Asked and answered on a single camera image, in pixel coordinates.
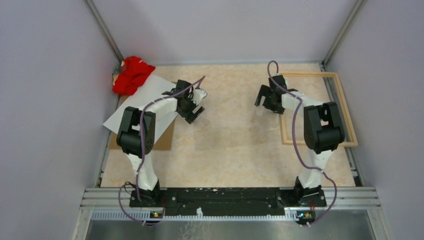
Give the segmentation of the printed photo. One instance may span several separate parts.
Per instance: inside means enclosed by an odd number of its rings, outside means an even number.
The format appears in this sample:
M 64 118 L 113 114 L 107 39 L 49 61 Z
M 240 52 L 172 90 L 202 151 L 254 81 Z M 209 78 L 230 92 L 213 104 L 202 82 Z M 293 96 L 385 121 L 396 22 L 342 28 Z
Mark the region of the printed photo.
M 175 86 L 175 83 L 172 83 L 155 74 L 151 74 L 147 78 L 146 82 L 140 86 L 133 95 L 129 96 L 103 123 L 103 126 L 110 131 L 117 133 L 121 124 L 123 112 L 126 107 L 140 108 L 142 110 L 145 105 L 160 98 L 162 93 L 170 91 Z M 173 122 L 177 115 L 178 114 L 176 112 L 170 112 L 162 118 L 156 120 L 154 138 L 155 142 L 158 141 L 158 139 L 166 131 L 168 126 Z

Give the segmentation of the brown backing board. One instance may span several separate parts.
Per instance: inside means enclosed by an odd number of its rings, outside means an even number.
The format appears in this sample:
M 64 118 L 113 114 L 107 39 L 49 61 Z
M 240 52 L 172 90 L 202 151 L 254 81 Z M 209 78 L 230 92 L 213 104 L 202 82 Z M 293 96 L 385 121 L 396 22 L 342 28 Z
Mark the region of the brown backing board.
M 123 96 L 121 97 L 121 100 L 118 102 L 118 107 L 128 98 L 129 96 Z M 168 128 L 165 130 L 165 132 L 161 135 L 161 137 L 154 141 L 154 150 L 161 150 L 161 151 L 169 151 L 172 148 L 172 139 L 173 139 L 173 133 L 174 133 L 174 120 L 173 122 L 168 126 Z M 109 148 L 111 150 L 120 150 L 121 147 L 117 144 L 117 133 L 112 132 L 111 141 L 109 144 Z

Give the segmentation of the wooden picture frame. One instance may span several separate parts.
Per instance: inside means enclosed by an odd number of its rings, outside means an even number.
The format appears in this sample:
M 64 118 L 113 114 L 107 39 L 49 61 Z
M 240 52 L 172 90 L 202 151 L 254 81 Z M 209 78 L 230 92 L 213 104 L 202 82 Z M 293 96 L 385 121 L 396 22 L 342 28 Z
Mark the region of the wooden picture frame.
M 336 72 L 293 72 L 280 73 L 289 90 L 296 90 L 296 94 L 306 97 L 307 104 L 335 102 L 338 106 L 345 140 L 340 147 L 352 148 L 358 146 L 355 129 L 346 103 L 339 75 Z M 293 145 L 292 123 L 294 111 L 298 102 L 290 95 L 283 96 L 289 102 L 284 114 L 279 116 L 281 140 L 284 145 Z

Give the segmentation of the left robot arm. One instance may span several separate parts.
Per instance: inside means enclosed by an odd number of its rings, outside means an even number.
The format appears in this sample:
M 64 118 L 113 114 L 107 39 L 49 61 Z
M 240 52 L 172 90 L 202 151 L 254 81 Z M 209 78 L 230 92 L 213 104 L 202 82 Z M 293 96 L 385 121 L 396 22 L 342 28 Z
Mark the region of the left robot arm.
M 160 202 L 160 183 L 152 163 L 156 123 L 170 113 L 177 113 L 192 124 L 205 110 L 200 106 L 208 93 L 201 88 L 204 78 L 194 83 L 178 80 L 176 86 L 142 107 L 128 106 L 123 111 L 116 143 L 133 166 L 135 199 L 154 207 Z

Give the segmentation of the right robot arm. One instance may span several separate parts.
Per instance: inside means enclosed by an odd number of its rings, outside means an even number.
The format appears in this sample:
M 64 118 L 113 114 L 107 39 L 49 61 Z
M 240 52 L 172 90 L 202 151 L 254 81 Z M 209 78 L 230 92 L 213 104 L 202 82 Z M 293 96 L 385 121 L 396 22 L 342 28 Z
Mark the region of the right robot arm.
M 269 77 L 268 85 L 261 85 L 255 100 L 255 106 L 259 105 L 280 115 L 287 109 L 293 110 L 293 127 L 297 116 L 303 118 L 303 138 L 309 149 L 309 159 L 300 160 L 303 172 L 296 177 L 293 189 L 281 194 L 281 203 L 287 207 L 325 207 L 324 169 L 333 152 L 345 140 L 337 103 L 314 100 L 294 88 L 288 89 L 285 78 L 278 74 Z

